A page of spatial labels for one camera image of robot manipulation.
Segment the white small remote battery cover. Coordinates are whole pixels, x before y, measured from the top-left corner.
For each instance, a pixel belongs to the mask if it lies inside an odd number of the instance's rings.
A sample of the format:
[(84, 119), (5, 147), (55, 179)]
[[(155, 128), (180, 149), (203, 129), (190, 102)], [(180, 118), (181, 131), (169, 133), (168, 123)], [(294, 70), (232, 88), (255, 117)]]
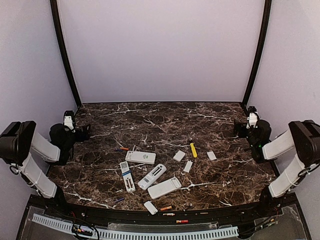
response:
[(217, 157), (216, 157), (216, 155), (215, 155), (215, 153), (213, 151), (208, 151), (207, 152), (207, 156), (211, 161), (217, 160)]

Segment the yellow handled screwdriver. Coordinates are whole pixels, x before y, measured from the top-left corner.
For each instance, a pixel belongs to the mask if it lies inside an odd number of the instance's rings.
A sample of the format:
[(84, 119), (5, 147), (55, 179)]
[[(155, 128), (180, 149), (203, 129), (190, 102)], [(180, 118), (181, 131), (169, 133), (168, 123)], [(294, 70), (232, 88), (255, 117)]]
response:
[(189, 140), (189, 146), (190, 146), (190, 149), (191, 149), (191, 152), (192, 152), (192, 156), (194, 158), (197, 158), (198, 157), (198, 153), (197, 153), (197, 150), (196, 150), (196, 147), (195, 147), (195, 143), (194, 143), (194, 141), (192, 139)]

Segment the slim white QR-code remote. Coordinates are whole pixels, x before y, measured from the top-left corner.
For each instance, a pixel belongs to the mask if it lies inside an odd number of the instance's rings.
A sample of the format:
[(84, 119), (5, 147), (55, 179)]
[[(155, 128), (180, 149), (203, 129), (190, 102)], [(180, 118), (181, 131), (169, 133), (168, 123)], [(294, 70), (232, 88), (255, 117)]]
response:
[[(123, 161), (119, 165), (120, 165), (121, 175), (122, 175), (122, 173), (125, 173), (127, 171), (131, 171), (127, 161)], [(124, 181), (124, 184), (125, 184), (126, 191), (128, 193), (135, 192), (136, 191), (136, 187), (135, 187), (135, 184), (134, 184), (134, 181), (133, 181), (132, 174), (129, 173), (127, 175), (122, 176), (122, 178), (123, 178), (123, 181)]]

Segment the wide white remote control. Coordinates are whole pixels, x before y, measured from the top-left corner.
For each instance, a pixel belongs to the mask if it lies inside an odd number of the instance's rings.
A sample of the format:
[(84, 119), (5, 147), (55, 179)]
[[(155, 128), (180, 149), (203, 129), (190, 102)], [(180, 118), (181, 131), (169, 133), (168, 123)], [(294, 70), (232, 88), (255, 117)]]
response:
[(153, 165), (156, 160), (156, 154), (143, 151), (128, 151), (125, 160), (133, 163)]

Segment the white slim remote battery cover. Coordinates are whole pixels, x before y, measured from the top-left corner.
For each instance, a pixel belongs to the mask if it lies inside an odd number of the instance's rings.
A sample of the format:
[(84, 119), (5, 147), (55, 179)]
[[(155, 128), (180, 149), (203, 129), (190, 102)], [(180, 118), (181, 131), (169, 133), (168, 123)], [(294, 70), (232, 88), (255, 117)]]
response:
[(192, 168), (192, 166), (193, 166), (193, 162), (188, 160), (186, 162), (186, 164), (185, 164), (185, 167), (184, 167), (183, 171), (186, 172), (186, 173), (189, 173), (191, 168)]

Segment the white wide remote battery cover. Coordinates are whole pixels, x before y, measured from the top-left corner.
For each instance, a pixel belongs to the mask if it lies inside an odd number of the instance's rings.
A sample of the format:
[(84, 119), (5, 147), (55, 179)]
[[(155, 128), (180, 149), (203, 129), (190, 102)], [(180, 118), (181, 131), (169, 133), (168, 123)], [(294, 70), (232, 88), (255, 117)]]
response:
[(186, 153), (179, 150), (173, 157), (173, 159), (177, 162), (181, 162), (182, 159), (185, 157)]

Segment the white remote with battery bay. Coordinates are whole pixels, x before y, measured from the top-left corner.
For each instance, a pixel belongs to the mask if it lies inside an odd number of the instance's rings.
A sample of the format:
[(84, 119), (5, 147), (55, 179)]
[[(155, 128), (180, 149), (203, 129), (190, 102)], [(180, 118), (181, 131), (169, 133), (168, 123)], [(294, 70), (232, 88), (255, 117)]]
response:
[(142, 190), (147, 190), (162, 174), (166, 172), (166, 170), (167, 168), (163, 164), (159, 163), (138, 182), (138, 186)]

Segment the small white remote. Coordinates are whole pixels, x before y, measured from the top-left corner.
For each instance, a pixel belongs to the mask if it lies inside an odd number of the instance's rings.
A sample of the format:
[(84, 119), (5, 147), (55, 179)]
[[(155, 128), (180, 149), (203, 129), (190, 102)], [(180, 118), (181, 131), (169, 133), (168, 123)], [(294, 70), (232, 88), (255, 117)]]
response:
[(182, 187), (177, 177), (172, 177), (147, 189), (149, 196), (155, 200)]

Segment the orange batteries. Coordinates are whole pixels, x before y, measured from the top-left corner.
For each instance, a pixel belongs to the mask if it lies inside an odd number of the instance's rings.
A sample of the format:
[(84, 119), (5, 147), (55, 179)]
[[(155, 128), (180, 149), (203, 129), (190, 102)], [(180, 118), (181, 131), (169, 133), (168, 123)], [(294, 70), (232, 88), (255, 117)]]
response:
[(160, 210), (161, 211), (168, 211), (168, 210), (171, 210), (173, 207), (171, 205), (169, 206), (165, 206), (165, 207), (162, 207)]

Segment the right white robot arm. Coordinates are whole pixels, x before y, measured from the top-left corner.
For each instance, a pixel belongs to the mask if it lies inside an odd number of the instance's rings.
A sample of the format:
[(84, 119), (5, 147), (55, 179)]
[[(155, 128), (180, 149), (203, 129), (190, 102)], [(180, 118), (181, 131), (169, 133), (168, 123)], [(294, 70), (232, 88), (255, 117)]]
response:
[(275, 201), (320, 166), (320, 126), (313, 120), (291, 121), (288, 129), (274, 140), (270, 124), (262, 119), (253, 122), (234, 122), (234, 133), (249, 144), (253, 160), (258, 163), (284, 160), (285, 168), (265, 187), (255, 205), (255, 213), (266, 217), (275, 208)]

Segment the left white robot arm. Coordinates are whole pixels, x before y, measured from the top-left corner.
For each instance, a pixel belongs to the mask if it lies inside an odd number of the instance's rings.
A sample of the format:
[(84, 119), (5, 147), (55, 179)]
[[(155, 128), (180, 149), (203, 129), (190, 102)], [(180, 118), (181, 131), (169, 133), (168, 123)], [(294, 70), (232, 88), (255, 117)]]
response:
[(90, 139), (91, 125), (71, 129), (57, 123), (50, 128), (50, 141), (36, 130), (36, 122), (14, 121), (0, 134), (0, 158), (45, 199), (53, 199), (51, 210), (60, 218), (71, 213), (62, 189), (51, 181), (35, 162), (32, 152), (50, 165), (64, 166), (72, 159), (75, 143)]

